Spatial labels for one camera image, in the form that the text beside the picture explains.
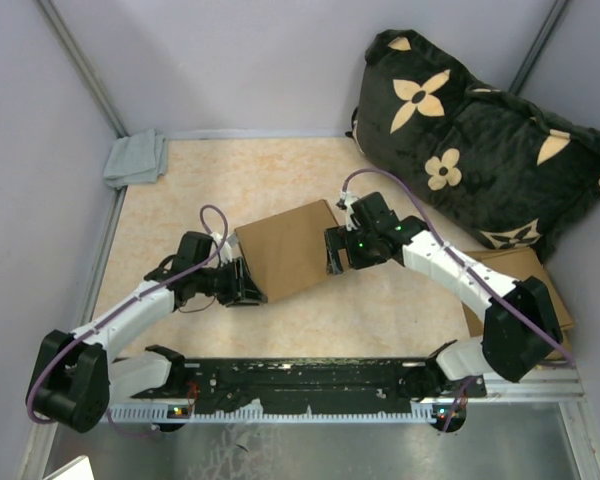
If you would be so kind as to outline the brown cardboard box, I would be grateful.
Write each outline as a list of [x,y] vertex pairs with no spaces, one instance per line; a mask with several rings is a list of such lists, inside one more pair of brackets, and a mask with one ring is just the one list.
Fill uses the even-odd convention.
[[337,225],[321,199],[235,229],[249,273],[269,303],[329,279],[324,231]]

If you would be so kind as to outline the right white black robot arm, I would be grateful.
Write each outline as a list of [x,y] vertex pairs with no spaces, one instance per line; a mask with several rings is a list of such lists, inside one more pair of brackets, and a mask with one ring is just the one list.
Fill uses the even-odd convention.
[[344,192],[338,206],[346,222],[324,232],[328,274],[394,261],[453,293],[482,325],[480,335],[447,342],[422,365],[408,368],[400,380],[408,398],[447,396],[486,373],[517,383],[562,345],[562,330],[542,280],[518,280],[472,259],[424,220],[399,218],[378,192],[362,198]]

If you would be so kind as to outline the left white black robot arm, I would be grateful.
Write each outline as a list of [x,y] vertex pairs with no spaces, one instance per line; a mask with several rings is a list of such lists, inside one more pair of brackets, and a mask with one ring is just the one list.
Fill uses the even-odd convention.
[[137,357],[119,355],[198,294],[225,307],[266,303],[244,259],[224,252],[225,245],[225,238],[189,231],[177,251],[107,313],[71,332],[47,334],[25,398],[29,418],[85,433],[125,398],[153,389],[181,394],[188,382],[183,355],[157,345]]

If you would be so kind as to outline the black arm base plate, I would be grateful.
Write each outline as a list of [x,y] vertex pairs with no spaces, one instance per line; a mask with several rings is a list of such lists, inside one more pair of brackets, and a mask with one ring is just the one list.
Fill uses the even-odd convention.
[[466,403],[484,398],[482,378],[421,400],[400,380],[426,358],[189,358],[178,392],[132,396],[127,420],[149,420],[162,432],[186,424],[423,423],[453,433]]

